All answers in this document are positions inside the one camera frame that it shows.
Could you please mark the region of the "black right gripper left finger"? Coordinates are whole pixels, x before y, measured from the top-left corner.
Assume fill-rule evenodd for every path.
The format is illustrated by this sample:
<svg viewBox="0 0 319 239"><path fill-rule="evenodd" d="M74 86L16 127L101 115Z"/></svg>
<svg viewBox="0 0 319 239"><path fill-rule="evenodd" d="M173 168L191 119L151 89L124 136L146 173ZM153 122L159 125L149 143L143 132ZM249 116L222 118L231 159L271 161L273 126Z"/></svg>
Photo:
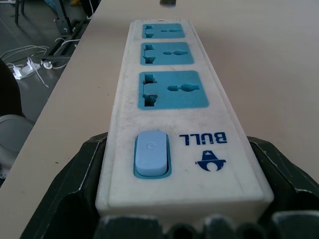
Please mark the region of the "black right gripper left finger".
<svg viewBox="0 0 319 239"><path fill-rule="evenodd" d="M108 134L84 142L56 175L20 239L92 239L97 188Z"/></svg>

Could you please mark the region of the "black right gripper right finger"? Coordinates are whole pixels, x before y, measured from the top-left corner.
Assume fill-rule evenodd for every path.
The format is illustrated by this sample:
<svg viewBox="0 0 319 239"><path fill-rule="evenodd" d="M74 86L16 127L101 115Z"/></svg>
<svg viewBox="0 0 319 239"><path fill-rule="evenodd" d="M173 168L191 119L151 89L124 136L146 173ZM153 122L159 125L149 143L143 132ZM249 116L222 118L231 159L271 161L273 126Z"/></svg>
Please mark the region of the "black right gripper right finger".
<svg viewBox="0 0 319 239"><path fill-rule="evenodd" d="M274 193L258 220L268 239L319 239L319 183L270 142L248 140Z"/></svg>

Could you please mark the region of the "white power strip blue sockets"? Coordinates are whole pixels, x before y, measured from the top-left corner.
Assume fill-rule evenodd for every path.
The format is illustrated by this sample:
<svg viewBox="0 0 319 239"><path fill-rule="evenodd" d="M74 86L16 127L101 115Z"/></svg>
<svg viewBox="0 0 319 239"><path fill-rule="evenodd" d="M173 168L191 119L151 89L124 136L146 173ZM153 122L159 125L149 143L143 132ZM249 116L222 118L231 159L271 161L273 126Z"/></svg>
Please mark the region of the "white power strip blue sockets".
<svg viewBox="0 0 319 239"><path fill-rule="evenodd" d="M257 218L273 198L189 21L132 22L98 186L99 213Z"/></svg>

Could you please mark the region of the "white power strip on floor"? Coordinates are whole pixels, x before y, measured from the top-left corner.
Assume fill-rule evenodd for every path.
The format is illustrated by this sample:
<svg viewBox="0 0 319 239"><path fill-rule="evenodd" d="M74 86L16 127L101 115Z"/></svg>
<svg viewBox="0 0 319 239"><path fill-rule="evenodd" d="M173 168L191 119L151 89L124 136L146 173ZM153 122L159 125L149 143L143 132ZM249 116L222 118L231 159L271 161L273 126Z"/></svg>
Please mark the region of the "white power strip on floor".
<svg viewBox="0 0 319 239"><path fill-rule="evenodd" d="M23 78L26 78L33 73L36 72L36 70L39 70L41 68L40 64L27 62L26 66L19 65L13 67L13 76L16 80L21 80Z"/></svg>

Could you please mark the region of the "black rounded chair back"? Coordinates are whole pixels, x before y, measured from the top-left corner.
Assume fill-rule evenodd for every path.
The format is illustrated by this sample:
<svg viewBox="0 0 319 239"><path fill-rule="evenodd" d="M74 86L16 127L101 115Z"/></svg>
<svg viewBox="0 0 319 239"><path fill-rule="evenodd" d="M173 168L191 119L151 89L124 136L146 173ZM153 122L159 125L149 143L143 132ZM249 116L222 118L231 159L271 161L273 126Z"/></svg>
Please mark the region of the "black rounded chair back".
<svg viewBox="0 0 319 239"><path fill-rule="evenodd" d="M0 59L0 116L5 115L25 117L18 83L10 68Z"/></svg>

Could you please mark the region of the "dark metal frame stand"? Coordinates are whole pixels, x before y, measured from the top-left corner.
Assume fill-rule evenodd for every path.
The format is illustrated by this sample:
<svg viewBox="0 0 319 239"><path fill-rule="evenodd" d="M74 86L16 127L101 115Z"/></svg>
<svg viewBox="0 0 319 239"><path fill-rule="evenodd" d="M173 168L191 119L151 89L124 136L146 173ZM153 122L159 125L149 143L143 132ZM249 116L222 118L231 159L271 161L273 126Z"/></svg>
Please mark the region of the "dark metal frame stand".
<svg viewBox="0 0 319 239"><path fill-rule="evenodd" d="M54 45L50 47L41 59L45 69L60 69L63 66L55 66L57 63L66 63L71 58L71 53L76 48L85 29L92 19L95 10L99 5L99 0L44 0L56 13L54 20L60 36L55 39ZM80 5L86 17L83 19L70 20L64 5L69 1L71 6Z"/></svg>

